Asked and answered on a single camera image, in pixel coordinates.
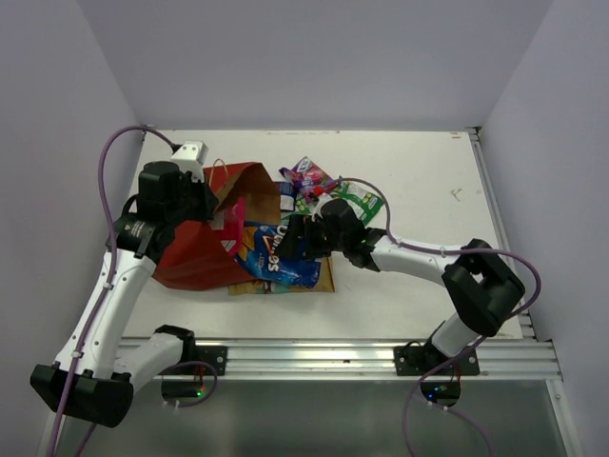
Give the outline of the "blue Doritos chips bag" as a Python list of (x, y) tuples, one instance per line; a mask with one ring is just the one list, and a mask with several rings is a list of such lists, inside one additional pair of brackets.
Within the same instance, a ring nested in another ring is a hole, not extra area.
[(278, 255), (277, 248), (285, 230), (286, 225), (245, 222), (243, 243), (234, 260), (257, 279), (286, 286), (315, 287), (321, 274), (319, 261), (292, 260)]

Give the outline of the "pink Real chips bag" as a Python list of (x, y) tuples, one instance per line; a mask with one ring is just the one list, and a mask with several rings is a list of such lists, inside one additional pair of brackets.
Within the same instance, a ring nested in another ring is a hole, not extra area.
[(237, 254), (243, 243), (245, 208), (245, 199), (239, 197), (232, 207), (217, 212), (210, 223), (226, 253), (231, 256)]

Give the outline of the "red paper bag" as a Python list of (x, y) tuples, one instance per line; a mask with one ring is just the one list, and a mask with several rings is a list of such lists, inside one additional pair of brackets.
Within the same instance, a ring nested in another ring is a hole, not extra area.
[[(245, 162), (204, 169), (219, 205), (215, 212), (245, 204), (245, 220), (268, 225), (280, 223), (279, 189), (263, 164)], [(252, 281), (222, 246), (220, 235), (208, 223), (186, 221), (175, 231), (152, 278), (167, 288), (208, 290)]]

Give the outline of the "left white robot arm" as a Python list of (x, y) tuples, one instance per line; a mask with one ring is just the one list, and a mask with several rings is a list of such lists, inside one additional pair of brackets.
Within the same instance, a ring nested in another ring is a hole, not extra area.
[(218, 204), (199, 167), (169, 161), (144, 165), (138, 192), (114, 221), (94, 292), (69, 341), (29, 382), (59, 414), (103, 427), (126, 417), (135, 393), (166, 369), (184, 374), (200, 358), (194, 333), (162, 325), (129, 356), (117, 350), (134, 305), (176, 229), (205, 222)]

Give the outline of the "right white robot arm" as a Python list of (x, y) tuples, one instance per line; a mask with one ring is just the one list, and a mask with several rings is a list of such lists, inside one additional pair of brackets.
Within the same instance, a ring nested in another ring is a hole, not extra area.
[(446, 373), (458, 354), (480, 337), (494, 337), (524, 294), (514, 271), (488, 244), (473, 239), (443, 250), (409, 248), (382, 228), (368, 228), (343, 199), (330, 200), (312, 215), (293, 215), (275, 249), (290, 260), (317, 260), (341, 253), (354, 267), (398, 272), (446, 289), (454, 314), (421, 346), (406, 346), (402, 357), (418, 369)]

